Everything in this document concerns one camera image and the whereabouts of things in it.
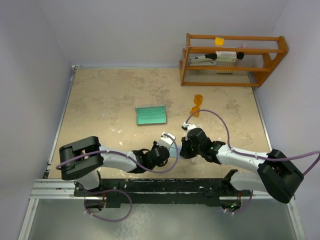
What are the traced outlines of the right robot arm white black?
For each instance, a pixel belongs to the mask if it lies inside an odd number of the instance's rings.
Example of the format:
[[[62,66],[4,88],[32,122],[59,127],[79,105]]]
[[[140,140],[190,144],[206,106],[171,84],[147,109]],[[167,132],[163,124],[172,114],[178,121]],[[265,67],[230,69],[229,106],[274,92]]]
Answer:
[[[200,156],[209,163],[244,169],[222,183],[222,190],[228,196],[243,190],[260,191],[287,204],[304,180],[302,172],[291,161],[279,160],[284,157],[279,150],[254,153],[230,147],[223,141],[212,141],[193,124],[184,126],[183,130],[186,135],[181,139],[180,156],[184,159]]]

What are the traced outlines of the grey-brown glasses case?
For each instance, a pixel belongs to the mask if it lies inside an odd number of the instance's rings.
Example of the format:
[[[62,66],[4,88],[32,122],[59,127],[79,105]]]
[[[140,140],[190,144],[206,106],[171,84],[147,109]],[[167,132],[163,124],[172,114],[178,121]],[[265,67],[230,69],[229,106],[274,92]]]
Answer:
[[[167,123],[167,114],[165,105],[146,105],[136,106],[136,124],[143,125],[157,125]]]

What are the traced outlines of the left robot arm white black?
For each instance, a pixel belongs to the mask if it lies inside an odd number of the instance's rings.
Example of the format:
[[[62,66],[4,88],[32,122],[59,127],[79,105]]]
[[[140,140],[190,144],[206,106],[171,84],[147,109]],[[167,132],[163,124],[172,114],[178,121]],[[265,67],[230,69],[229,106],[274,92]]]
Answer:
[[[118,169],[125,173],[157,173],[154,168],[164,166],[170,157],[170,148],[176,137],[163,133],[152,148],[132,151],[119,151],[103,146],[96,136],[90,136],[59,149],[60,164],[56,169],[65,181],[75,180],[91,196],[103,191],[99,168]]]

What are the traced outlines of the light blue cleaning cloth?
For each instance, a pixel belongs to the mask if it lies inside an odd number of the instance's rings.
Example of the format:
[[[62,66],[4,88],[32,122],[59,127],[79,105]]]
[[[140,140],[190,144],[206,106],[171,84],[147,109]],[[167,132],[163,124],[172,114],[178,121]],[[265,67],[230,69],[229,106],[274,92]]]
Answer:
[[[169,150],[170,157],[171,157],[171,158],[176,158],[176,157],[178,157],[179,159],[182,159],[183,157],[180,156],[181,150],[182,150],[182,146],[181,146],[181,145],[178,145],[178,146],[177,146],[177,149],[176,149],[176,147],[175,147],[174,145],[172,145],[172,146],[170,147],[170,150]]]

